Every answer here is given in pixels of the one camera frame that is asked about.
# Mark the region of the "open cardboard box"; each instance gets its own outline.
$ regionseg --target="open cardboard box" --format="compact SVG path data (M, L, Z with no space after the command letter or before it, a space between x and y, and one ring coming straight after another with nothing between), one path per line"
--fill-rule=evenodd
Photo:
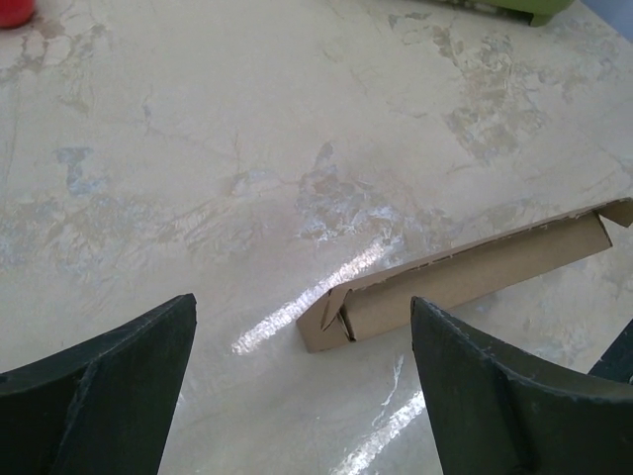
M329 289L297 320L308 351L409 322L412 296L450 309L613 246L602 223L628 228L633 198L602 203L478 240Z

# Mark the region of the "brown cardboard tray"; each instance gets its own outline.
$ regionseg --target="brown cardboard tray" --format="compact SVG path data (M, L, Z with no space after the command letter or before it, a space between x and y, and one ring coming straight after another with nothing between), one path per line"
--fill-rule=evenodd
M633 198L575 210L329 289L297 320L308 351L403 327L412 296L450 309L613 246L602 223L628 228Z

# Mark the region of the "green container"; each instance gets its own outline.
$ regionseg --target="green container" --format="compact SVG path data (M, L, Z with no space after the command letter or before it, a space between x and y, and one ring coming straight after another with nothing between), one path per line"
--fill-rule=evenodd
M534 17L530 25L542 27L549 23L554 15L572 5L574 0L477 0L477 2L531 13Z

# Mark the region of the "green plastic leg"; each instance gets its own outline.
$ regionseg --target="green plastic leg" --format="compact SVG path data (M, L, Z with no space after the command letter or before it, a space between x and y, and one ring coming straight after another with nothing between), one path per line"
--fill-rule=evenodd
M544 27L550 20L554 18L554 15L534 15L530 27Z

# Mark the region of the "cardboard box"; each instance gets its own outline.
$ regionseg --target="cardboard box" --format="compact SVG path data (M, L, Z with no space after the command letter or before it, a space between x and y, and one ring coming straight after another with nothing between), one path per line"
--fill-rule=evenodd
M309 352L408 325L412 296L451 309L613 246L602 223L628 228L633 198L478 240L329 289L297 320Z

